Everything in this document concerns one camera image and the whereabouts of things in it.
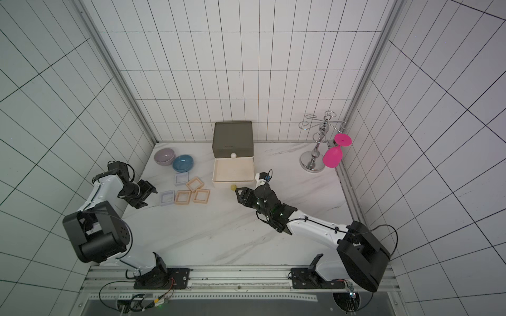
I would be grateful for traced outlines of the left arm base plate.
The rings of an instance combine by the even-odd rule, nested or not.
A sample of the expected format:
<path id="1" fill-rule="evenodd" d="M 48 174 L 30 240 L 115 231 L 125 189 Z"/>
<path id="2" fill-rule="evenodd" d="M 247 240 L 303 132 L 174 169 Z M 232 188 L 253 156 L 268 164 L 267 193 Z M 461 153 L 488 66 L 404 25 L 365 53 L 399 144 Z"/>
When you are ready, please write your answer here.
<path id="1" fill-rule="evenodd" d="M 176 268 L 163 270 L 158 267 L 138 277 L 134 283 L 135 290 L 184 290 L 187 288 L 191 270 Z"/>

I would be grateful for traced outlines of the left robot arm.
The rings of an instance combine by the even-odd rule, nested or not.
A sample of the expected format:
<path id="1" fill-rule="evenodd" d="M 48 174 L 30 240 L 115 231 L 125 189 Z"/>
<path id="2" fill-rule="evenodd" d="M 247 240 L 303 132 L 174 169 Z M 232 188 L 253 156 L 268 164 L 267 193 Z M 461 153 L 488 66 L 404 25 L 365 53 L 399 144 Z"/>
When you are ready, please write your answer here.
<path id="1" fill-rule="evenodd" d="M 121 161 L 109 161 L 107 171 L 96 175 L 94 188 L 84 204 L 63 218 L 63 228 L 83 263 L 120 265 L 133 274 L 136 289 L 162 289 L 171 284 L 163 259 L 148 254 L 134 243 L 133 231 L 117 206 L 125 201 L 135 209 L 147 206 L 156 188 L 145 180 L 134 180 L 134 169 Z"/>

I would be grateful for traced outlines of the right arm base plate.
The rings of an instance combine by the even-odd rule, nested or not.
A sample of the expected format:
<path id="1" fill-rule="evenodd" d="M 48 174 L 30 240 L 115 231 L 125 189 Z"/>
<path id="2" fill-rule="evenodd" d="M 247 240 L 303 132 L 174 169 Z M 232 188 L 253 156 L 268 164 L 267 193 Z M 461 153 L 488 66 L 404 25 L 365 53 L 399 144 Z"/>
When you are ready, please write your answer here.
<path id="1" fill-rule="evenodd" d="M 316 271 L 311 271 L 309 268 L 292 268 L 288 278 L 292 281 L 292 287 L 299 290 L 346 288 L 345 281 L 326 281 Z"/>

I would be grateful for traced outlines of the three-drawer storage cabinet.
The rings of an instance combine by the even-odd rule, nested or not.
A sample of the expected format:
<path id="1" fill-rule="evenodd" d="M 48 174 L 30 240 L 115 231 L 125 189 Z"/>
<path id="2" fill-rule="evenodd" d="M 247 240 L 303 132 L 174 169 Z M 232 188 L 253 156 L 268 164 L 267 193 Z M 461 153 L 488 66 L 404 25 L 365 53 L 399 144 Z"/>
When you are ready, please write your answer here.
<path id="1" fill-rule="evenodd" d="M 216 122 L 212 151 L 215 158 L 212 183 L 215 188 L 254 184 L 252 121 Z"/>

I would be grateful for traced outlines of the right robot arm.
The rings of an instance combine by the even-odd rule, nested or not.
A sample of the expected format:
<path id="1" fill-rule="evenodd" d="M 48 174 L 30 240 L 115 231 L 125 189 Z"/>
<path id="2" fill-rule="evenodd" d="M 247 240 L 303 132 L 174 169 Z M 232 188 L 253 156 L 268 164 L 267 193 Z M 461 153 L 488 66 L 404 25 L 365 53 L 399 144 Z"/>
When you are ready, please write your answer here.
<path id="1" fill-rule="evenodd" d="M 257 218 L 278 233 L 308 238 L 338 253 L 338 260 L 326 262 L 321 261 L 322 254 L 316 255 L 300 283 L 323 288 L 325 283 L 350 278 L 364 290 L 378 291 L 391 254 L 365 225 L 358 221 L 337 225 L 310 217 L 281 203 L 267 183 L 234 191 L 238 203 L 254 209 Z"/>

